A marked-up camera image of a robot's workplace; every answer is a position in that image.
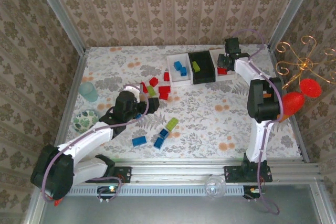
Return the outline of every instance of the clear plastic cup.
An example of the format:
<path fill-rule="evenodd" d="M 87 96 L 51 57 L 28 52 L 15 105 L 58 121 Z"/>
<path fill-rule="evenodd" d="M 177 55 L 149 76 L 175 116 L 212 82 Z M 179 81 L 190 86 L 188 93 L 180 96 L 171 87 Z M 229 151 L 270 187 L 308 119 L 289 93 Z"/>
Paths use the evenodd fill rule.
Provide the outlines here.
<path fill-rule="evenodd" d="M 95 102 L 98 99 L 97 91 L 91 82 L 84 82 L 79 86 L 79 93 L 89 102 Z"/>
<path fill-rule="evenodd" d="M 226 193 L 226 183 L 220 176 L 210 176 L 205 182 L 206 194 L 212 198 L 222 197 Z"/>

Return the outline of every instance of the yellow-green block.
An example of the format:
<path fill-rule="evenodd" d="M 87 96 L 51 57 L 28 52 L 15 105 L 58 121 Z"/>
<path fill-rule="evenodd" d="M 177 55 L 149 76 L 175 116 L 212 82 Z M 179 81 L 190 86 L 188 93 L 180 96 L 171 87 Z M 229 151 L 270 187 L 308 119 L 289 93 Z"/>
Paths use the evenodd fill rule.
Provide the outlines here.
<path fill-rule="evenodd" d="M 196 61 L 193 61 L 193 69 L 195 70 L 195 73 L 200 72 L 201 70 Z"/>
<path fill-rule="evenodd" d="M 155 90 L 151 85 L 147 86 L 147 90 L 148 90 L 148 93 L 151 97 L 156 95 Z"/>
<path fill-rule="evenodd" d="M 178 124 L 178 119 L 176 118 L 172 118 L 169 123 L 166 125 L 166 129 L 169 130 L 169 131 L 172 131 L 175 126 Z"/>

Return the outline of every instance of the wall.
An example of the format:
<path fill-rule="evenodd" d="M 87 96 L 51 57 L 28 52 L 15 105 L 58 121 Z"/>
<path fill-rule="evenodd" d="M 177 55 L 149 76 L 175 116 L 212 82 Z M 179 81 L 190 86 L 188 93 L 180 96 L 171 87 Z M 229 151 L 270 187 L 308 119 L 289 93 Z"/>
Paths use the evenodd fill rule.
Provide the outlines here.
<path fill-rule="evenodd" d="M 221 44 L 233 31 L 269 40 L 289 0 L 61 0 L 87 47 Z M 242 43 L 260 43 L 253 35 Z"/>
<path fill-rule="evenodd" d="M 46 0 L 0 0 L 0 223 L 24 218 L 30 175 L 55 141 L 77 62 Z"/>
<path fill-rule="evenodd" d="M 304 56 L 310 49 L 304 47 L 300 41 L 304 35 L 311 35 L 318 42 L 310 57 L 313 62 L 335 59 L 336 54 L 334 57 L 326 57 L 324 50 L 336 49 L 336 0 L 303 1 L 282 40 L 291 43 L 296 53 Z M 291 53 L 277 54 L 277 58 L 295 61 Z M 329 73 L 335 71 L 335 68 L 336 61 L 313 67 L 316 73 L 329 80 Z M 298 72 L 297 68 L 290 70 L 287 79 Z M 325 184 L 336 209 L 336 85 L 328 84 L 309 72 L 303 79 L 306 77 L 316 79 L 322 85 L 323 93 L 317 99 L 307 99 L 296 118 L 311 161 L 320 163 Z M 298 89 L 298 82 L 295 82 L 288 91 Z"/>

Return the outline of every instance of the blue block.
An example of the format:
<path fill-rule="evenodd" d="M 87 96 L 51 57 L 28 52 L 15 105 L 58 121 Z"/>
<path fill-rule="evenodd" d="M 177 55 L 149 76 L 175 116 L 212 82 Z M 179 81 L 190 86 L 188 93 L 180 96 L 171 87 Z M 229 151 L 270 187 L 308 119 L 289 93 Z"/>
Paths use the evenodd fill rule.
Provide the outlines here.
<path fill-rule="evenodd" d="M 169 136 L 169 131 L 163 129 L 162 131 L 160 131 L 160 137 L 162 137 L 163 139 L 166 139 Z"/>
<path fill-rule="evenodd" d="M 174 62 L 174 67 L 177 71 L 182 68 L 182 64 L 179 61 Z"/>
<path fill-rule="evenodd" d="M 147 143 L 146 137 L 145 136 L 140 136 L 140 137 L 137 137 L 137 138 L 133 138 L 132 143 L 133 143 L 134 147 L 145 144 L 145 143 Z"/>
<path fill-rule="evenodd" d="M 181 68 L 180 71 L 181 71 L 181 76 L 186 76 L 187 75 L 186 67 Z"/>
<path fill-rule="evenodd" d="M 163 142 L 164 142 L 164 139 L 158 137 L 157 140 L 155 141 L 154 147 L 161 149 Z"/>

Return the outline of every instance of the floral tablecloth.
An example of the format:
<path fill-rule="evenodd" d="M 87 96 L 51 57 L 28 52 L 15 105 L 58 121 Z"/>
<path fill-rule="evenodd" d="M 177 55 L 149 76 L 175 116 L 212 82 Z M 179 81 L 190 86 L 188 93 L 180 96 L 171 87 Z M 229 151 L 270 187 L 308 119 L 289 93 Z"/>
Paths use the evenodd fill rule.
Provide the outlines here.
<path fill-rule="evenodd" d="M 252 54 L 261 45 L 241 45 L 242 52 Z M 167 71 L 167 56 L 192 51 L 222 48 L 223 46 L 147 46 L 91 48 L 82 82 L 90 81 L 99 98 L 90 103 L 77 96 L 72 118 L 93 109 L 99 116 L 114 105 L 126 83 L 149 85 L 152 77 L 163 82 Z M 266 74 L 275 76 L 267 48 L 254 58 L 256 65 Z M 103 154 L 111 158 L 242 158 L 249 144 L 251 118 L 247 114 L 248 85 L 238 79 L 215 83 L 172 88 L 168 101 L 160 100 L 154 114 L 129 125 L 118 137 L 105 143 L 90 156 Z M 171 118 L 179 124 L 165 140 L 160 150 L 153 147 L 160 130 Z M 78 136 L 73 123 L 67 141 Z M 132 139 L 146 136 L 147 144 L 133 147 Z M 300 158 L 298 146 L 288 120 L 273 126 L 267 146 L 267 156 L 274 158 Z"/>

